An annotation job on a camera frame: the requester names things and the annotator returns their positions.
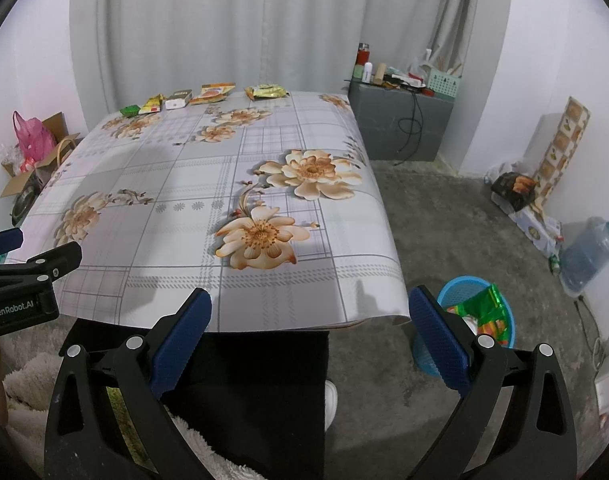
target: gray cabinet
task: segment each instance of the gray cabinet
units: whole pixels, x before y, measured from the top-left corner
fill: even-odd
[[[451,116],[453,99],[447,96],[428,97],[424,94],[417,94],[416,97],[424,119],[422,138],[420,140],[419,135],[413,135],[404,150],[398,153],[409,138],[399,129],[398,120],[410,118],[413,114],[411,92],[351,83],[348,100],[371,160],[402,160],[415,149],[418,142],[417,152],[409,160],[435,159]],[[419,110],[416,109],[415,118],[419,119],[419,116]],[[411,121],[403,121],[402,127],[409,131]]]

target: blue water bottle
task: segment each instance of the blue water bottle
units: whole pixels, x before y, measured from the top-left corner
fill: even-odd
[[[559,280],[564,291],[579,296],[609,262],[609,221],[593,216],[575,241],[559,254]]]

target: blue gripper pad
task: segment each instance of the blue gripper pad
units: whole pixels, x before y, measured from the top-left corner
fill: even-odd
[[[471,387],[469,357],[426,294],[415,287],[409,294],[409,314],[440,375],[450,389],[465,396]]]
[[[22,246],[22,231],[17,227],[0,231],[0,255]]]
[[[211,297],[197,294],[152,359],[149,387],[156,399],[178,384],[191,354],[211,320]]]

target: green wrapper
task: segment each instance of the green wrapper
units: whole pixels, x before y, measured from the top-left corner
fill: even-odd
[[[498,343],[508,345],[513,329],[509,320],[507,305],[495,283],[472,298],[456,306],[450,306],[447,311],[461,317],[475,317],[478,322],[478,335],[488,334],[493,336]]]

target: white wall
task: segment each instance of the white wall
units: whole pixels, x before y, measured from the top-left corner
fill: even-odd
[[[0,28],[0,142],[16,142],[12,114],[62,111],[70,132],[88,132],[75,87],[69,0],[18,0]],[[9,177],[0,166],[0,192]],[[0,198],[0,230],[11,227],[13,198]]]
[[[570,95],[589,108],[591,119],[546,210],[567,225],[609,218],[609,9],[603,0],[511,0],[497,72],[460,173],[484,174],[525,152],[538,164]],[[586,294],[609,337],[609,264]]]
[[[549,102],[569,0],[511,0],[497,72],[460,173],[484,174],[524,155]]]
[[[440,155],[459,170],[489,97],[507,30],[511,0],[478,0],[462,82],[440,145]]]
[[[563,44],[545,114],[563,111],[572,95],[591,111],[591,118],[577,152],[547,202],[547,211],[562,222],[583,222],[595,215],[609,218],[609,9],[603,0],[569,0]],[[586,293],[602,336],[607,338],[609,264],[587,286]]]

